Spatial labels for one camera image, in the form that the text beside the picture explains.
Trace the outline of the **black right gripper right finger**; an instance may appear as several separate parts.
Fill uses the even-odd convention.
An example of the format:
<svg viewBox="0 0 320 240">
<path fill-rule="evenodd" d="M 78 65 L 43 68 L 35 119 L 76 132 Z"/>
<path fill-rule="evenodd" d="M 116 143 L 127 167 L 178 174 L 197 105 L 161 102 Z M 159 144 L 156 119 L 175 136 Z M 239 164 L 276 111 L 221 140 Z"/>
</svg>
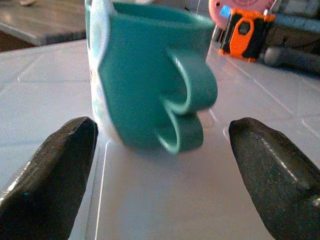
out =
<svg viewBox="0 0 320 240">
<path fill-rule="evenodd" d="M 257 119 L 230 122 L 243 183 L 275 240 L 320 238 L 320 170 L 282 132 Z"/>
</svg>

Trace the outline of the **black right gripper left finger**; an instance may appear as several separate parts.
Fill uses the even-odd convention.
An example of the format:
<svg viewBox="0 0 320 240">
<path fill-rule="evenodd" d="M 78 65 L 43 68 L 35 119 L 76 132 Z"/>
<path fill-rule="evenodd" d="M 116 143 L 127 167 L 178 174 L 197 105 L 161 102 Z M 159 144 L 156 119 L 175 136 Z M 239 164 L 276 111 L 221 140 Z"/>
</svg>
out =
<svg viewBox="0 0 320 240">
<path fill-rule="evenodd" d="M 98 126 L 69 120 L 52 133 L 0 195 L 3 240 L 66 240 L 90 175 Z"/>
</svg>

